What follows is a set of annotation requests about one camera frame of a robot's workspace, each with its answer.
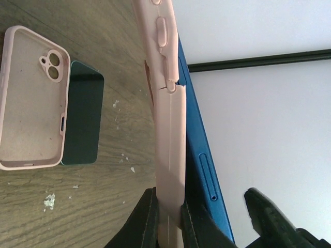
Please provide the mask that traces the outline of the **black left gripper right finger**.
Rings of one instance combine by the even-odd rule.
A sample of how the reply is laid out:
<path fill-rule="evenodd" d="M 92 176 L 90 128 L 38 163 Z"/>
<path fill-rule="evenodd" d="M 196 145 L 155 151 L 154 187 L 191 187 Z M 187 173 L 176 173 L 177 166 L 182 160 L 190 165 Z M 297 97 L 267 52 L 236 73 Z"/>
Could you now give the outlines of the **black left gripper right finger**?
<path fill-rule="evenodd" d="M 203 205 L 185 201 L 181 215 L 184 247 L 236 247 Z"/>

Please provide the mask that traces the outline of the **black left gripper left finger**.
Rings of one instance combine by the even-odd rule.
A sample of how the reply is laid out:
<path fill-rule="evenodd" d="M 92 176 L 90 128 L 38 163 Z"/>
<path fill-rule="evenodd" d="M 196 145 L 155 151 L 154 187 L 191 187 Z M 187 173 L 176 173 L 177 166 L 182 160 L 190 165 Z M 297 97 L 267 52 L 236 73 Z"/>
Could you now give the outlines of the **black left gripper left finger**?
<path fill-rule="evenodd" d="M 105 245 L 110 248 L 158 247 L 159 204 L 156 188 L 146 189 L 129 218 Z"/>

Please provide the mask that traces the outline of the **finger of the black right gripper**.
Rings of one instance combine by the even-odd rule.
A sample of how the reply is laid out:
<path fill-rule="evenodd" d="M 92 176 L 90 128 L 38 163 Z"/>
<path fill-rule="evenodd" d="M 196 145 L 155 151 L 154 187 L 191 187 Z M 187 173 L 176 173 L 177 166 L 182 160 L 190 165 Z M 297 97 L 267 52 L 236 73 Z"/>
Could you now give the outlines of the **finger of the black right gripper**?
<path fill-rule="evenodd" d="M 330 247 L 303 228 L 295 228 L 281 210 L 256 188 L 244 194 L 253 229 L 260 235 L 248 247 Z"/>

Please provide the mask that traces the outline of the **blue smartphone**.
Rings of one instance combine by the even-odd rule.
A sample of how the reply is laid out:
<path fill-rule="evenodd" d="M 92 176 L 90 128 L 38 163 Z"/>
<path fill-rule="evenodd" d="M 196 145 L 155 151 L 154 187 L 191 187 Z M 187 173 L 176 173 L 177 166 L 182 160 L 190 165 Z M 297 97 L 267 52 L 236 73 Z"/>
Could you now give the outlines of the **blue smartphone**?
<path fill-rule="evenodd" d="M 186 87 L 187 97 L 186 194 L 206 208 L 218 228 L 233 242 L 229 217 L 181 42 L 178 43 L 178 68 L 178 83 Z"/>

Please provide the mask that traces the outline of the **black screen smartphone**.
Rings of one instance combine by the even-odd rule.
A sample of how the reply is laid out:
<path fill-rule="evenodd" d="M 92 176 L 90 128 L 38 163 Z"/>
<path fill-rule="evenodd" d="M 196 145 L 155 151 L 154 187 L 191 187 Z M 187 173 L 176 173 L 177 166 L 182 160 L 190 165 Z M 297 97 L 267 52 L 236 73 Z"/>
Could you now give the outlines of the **black screen smartphone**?
<path fill-rule="evenodd" d="M 63 165 L 96 162 L 103 90 L 100 72 L 77 60 L 71 63 Z"/>

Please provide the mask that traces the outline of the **plain pink phone case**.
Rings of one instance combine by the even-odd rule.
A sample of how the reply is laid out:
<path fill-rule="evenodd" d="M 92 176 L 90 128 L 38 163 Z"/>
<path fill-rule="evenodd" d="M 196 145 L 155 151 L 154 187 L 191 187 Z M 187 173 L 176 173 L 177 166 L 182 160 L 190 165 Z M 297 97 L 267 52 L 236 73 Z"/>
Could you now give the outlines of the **plain pink phone case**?
<path fill-rule="evenodd" d="M 53 167 L 64 152 L 70 56 L 27 27 L 8 28 L 1 63 L 1 169 Z"/>

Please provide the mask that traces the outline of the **pink ring-stand phone case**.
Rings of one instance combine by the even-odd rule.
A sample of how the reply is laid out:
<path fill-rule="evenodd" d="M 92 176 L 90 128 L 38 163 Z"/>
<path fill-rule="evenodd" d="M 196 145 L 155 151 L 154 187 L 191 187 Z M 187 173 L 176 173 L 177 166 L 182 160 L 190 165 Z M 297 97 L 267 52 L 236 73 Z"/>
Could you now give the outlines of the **pink ring-stand phone case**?
<path fill-rule="evenodd" d="M 183 247 L 186 87 L 178 84 L 178 32 L 171 1 L 132 1 L 146 53 L 145 72 L 155 124 L 155 177 L 160 247 Z"/>

